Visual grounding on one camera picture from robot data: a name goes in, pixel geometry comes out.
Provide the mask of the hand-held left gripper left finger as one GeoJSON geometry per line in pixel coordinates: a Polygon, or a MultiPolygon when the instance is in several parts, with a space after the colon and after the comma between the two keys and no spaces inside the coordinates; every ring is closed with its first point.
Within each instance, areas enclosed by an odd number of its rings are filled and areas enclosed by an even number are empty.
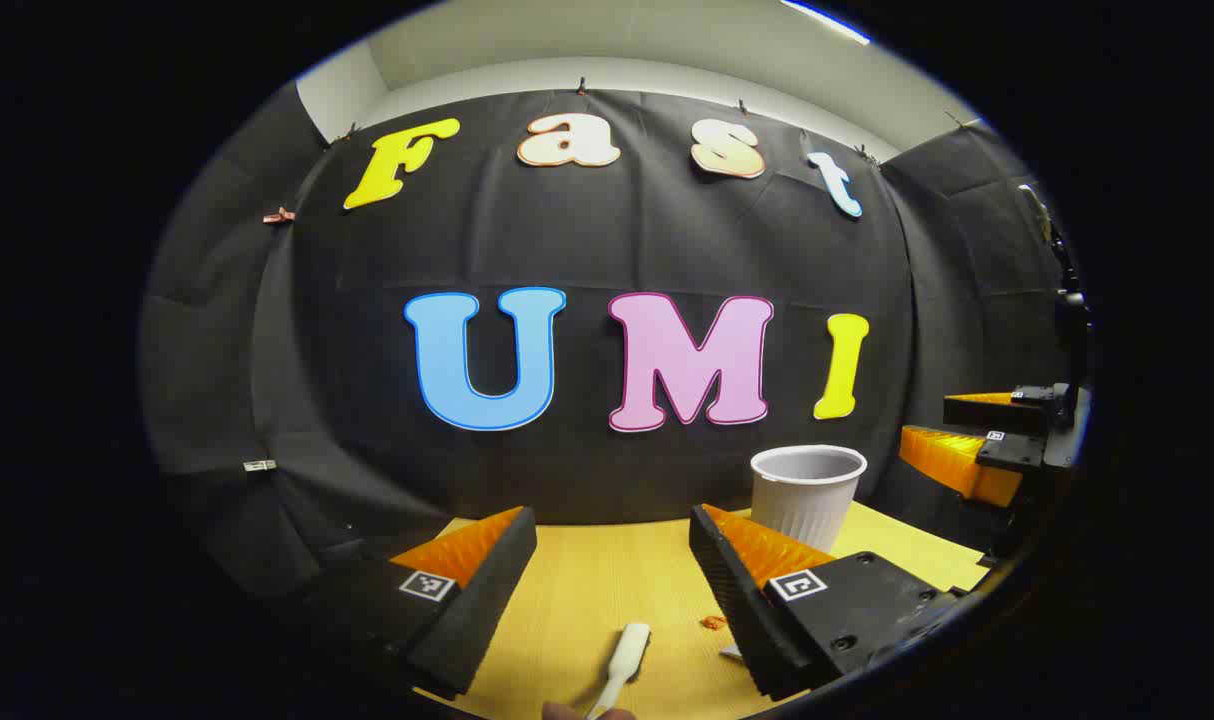
{"type": "Polygon", "coordinates": [[[535,550],[528,506],[403,552],[364,548],[300,589],[299,625],[374,684],[455,701],[473,684],[535,550]]]}

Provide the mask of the small white broom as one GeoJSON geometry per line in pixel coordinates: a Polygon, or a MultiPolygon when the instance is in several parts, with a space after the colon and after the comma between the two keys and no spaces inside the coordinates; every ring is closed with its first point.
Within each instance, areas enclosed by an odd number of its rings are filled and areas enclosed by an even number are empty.
{"type": "Polygon", "coordinates": [[[645,651],[651,642],[651,625],[645,623],[629,623],[622,629],[615,648],[607,662],[601,693],[585,714],[584,720],[597,720],[611,708],[615,708],[622,688],[639,675],[645,651]]]}

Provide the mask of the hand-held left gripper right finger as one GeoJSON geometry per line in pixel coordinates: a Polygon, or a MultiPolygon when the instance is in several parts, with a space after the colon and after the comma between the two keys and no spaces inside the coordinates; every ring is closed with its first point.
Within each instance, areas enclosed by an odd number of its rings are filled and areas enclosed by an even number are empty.
{"type": "Polygon", "coordinates": [[[877,552],[835,559],[708,503],[691,508],[690,551],[771,701],[886,664],[968,597],[877,552]]]}

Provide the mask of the white ribbed garbage bin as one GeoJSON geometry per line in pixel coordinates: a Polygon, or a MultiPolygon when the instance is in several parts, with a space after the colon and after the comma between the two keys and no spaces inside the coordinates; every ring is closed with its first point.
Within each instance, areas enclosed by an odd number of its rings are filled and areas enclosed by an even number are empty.
{"type": "Polygon", "coordinates": [[[868,467],[841,446],[787,446],[751,457],[750,518],[828,552],[868,467]]]}

